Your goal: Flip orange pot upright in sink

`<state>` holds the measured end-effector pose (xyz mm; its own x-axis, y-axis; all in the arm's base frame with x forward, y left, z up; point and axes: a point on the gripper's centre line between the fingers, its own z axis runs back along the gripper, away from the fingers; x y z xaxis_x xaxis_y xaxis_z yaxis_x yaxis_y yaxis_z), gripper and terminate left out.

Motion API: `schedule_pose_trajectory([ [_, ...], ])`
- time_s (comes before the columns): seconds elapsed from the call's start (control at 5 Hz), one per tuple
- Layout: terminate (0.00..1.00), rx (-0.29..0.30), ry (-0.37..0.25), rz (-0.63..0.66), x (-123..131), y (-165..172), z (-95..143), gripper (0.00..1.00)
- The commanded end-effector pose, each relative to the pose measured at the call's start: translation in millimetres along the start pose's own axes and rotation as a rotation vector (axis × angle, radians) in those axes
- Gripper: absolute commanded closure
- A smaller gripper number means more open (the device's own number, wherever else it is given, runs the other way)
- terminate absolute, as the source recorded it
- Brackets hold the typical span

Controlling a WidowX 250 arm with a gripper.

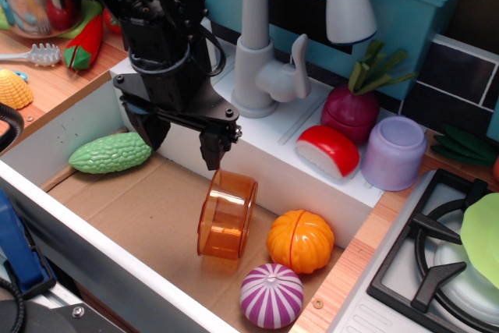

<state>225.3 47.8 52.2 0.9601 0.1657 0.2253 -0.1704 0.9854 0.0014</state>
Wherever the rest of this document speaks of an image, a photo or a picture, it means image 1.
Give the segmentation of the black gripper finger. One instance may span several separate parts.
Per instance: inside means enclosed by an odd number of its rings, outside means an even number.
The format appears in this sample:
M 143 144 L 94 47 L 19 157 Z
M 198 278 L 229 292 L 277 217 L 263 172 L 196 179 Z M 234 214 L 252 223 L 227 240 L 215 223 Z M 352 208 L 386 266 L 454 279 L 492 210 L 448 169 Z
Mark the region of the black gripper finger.
M 160 119 L 157 112 L 135 105 L 125 105 L 129 122 L 143 141 L 156 151 L 164 142 L 171 124 Z
M 203 131 L 200 134 L 200 151 L 209 171 L 218 170 L 221 160 L 230 150 L 230 143 L 220 134 Z

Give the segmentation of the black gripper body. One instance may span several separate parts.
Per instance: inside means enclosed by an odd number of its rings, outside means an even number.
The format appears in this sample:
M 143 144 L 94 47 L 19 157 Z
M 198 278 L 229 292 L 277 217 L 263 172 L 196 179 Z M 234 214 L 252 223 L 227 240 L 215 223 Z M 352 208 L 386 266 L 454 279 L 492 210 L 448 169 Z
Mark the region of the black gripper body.
M 241 128 L 239 113 L 220 96 L 211 84 L 211 57 L 205 44 L 183 45 L 172 55 L 130 47 L 129 62 L 133 73 L 120 73 L 113 84 L 121 94 L 122 105 L 135 105 L 157 112 L 170 124 L 200 133 L 220 134 L 236 143 Z

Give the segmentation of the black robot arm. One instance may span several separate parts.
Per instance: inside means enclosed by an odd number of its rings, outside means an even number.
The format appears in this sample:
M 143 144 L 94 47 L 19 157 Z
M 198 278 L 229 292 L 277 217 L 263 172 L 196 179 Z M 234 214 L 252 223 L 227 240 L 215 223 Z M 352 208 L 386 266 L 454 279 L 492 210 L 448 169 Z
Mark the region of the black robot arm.
M 122 29 L 132 73 L 113 80 L 133 128 L 157 150 L 171 124 L 200 134 L 210 170 L 237 142 L 238 110 L 212 87 L 226 57 L 202 24 L 205 0 L 102 0 Z

